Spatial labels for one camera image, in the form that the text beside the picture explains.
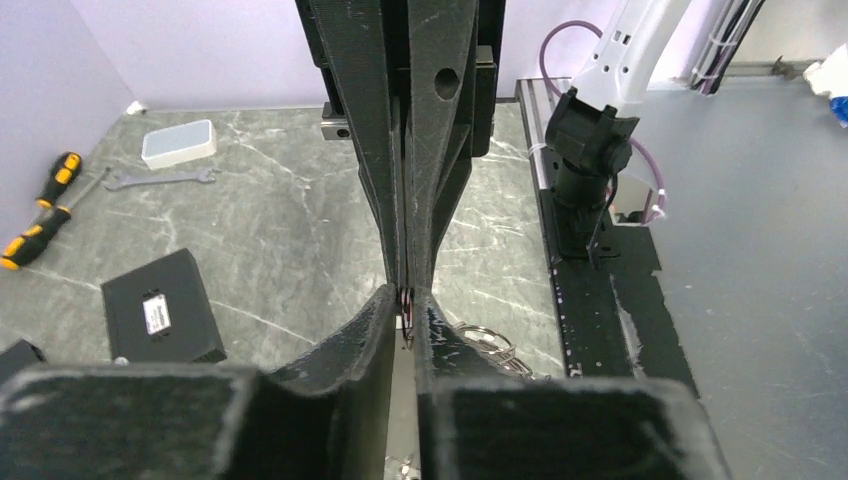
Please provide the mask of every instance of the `screwdriver handle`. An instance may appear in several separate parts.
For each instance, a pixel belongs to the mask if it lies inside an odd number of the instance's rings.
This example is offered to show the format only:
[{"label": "screwdriver handle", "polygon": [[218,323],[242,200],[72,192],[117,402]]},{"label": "screwdriver handle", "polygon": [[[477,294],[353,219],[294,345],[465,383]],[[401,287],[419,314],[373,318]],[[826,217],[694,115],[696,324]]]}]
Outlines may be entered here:
[{"label": "screwdriver handle", "polygon": [[29,265],[47,250],[50,240],[53,240],[62,225],[70,219],[71,211],[67,207],[54,209],[53,214],[47,219],[33,225],[29,230],[12,240],[12,243],[3,250],[0,265],[9,270],[17,270]]},{"label": "screwdriver handle", "polygon": [[53,162],[50,168],[50,178],[44,184],[44,189],[41,190],[41,195],[38,196],[36,203],[43,208],[51,208],[56,205],[59,197],[65,193],[68,186],[82,172],[82,157],[74,152],[65,152]]}]

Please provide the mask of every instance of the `round hole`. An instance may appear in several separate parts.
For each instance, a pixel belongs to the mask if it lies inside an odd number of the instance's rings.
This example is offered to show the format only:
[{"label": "round hole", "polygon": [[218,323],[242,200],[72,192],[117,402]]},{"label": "round hole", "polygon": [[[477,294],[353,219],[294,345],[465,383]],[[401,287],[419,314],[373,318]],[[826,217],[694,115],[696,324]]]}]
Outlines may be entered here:
[{"label": "round hole", "polygon": [[442,100],[450,100],[459,90],[459,77],[450,68],[443,68],[436,74],[436,94]]}]

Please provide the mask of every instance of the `white box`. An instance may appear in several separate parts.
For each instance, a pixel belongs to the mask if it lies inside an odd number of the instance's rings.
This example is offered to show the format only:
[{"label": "white box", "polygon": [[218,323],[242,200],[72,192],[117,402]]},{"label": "white box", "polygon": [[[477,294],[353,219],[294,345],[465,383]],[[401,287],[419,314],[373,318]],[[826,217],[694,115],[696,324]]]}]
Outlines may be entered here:
[{"label": "white box", "polygon": [[212,122],[198,120],[163,128],[144,136],[141,159],[151,170],[214,155],[218,138]]}]

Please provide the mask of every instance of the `metal wrench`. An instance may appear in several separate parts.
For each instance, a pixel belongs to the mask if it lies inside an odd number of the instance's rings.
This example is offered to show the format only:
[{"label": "metal wrench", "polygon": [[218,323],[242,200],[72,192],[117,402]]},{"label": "metal wrench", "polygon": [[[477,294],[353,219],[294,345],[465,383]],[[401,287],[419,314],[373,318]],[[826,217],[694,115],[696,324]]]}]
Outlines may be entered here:
[{"label": "metal wrench", "polygon": [[115,191],[122,188],[134,187],[136,185],[154,185],[158,183],[175,183],[175,182],[200,182],[213,183],[215,178],[213,173],[220,172],[214,167],[201,168],[193,172],[175,172],[175,173],[160,173],[155,175],[118,175],[113,181],[105,185],[106,190]]}]

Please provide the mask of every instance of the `label sticker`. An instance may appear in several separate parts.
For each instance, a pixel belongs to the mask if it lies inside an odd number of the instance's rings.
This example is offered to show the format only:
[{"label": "label sticker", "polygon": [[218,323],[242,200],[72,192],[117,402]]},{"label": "label sticker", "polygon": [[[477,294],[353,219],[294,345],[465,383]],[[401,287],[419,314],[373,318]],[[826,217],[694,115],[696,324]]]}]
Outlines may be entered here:
[{"label": "label sticker", "polygon": [[142,303],[144,321],[147,323],[147,334],[156,335],[171,326],[171,316],[168,315],[168,302],[165,295],[159,294]]}]

